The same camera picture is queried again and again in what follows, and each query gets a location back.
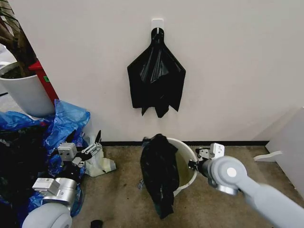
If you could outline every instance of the potted plant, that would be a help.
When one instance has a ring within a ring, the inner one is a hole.
[[[16,59],[0,68],[0,83],[27,114],[39,118],[54,113],[40,80],[28,68],[37,61],[35,52],[6,0],[0,0],[0,16],[0,43]]]

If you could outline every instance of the white adhesive hook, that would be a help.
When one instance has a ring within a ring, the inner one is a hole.
[[[151,21],[151,31],[154,28],[161,28],[162,30],[165,30],[165,22],[162,18],[152,19]]]

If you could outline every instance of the green label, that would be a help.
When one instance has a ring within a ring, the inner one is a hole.
[[[49,82],[48,76],[45,75],[45,76],[43,76],[43,78],[46,82]]]

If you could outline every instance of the bucket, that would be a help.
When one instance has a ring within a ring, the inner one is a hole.
[[[179,194],[179,192],[188,186],[190,186],[198,172],[192,169],[188,168],[188,162],[189,160],[197,161],[197,157],[195,153],[192,151],[192,149],[184,144],[182,141],[173,139],[173,138],[167,138],[169,143],[171,143],[173,146],[175,146],[178,150],[175,154],[176,157],[176,163],[177,163],[177,169],[179,171],[180,176],[180,186],[174,191],[174,196]]]

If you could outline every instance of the plant pot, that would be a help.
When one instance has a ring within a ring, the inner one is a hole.
[[[1,77],[15,67],[18,67],[17,63],[9,64],[0,69],[0,83],[20,108],[25,113],[37,118],[55,113],[55,108],[37,75],[16,79]]]

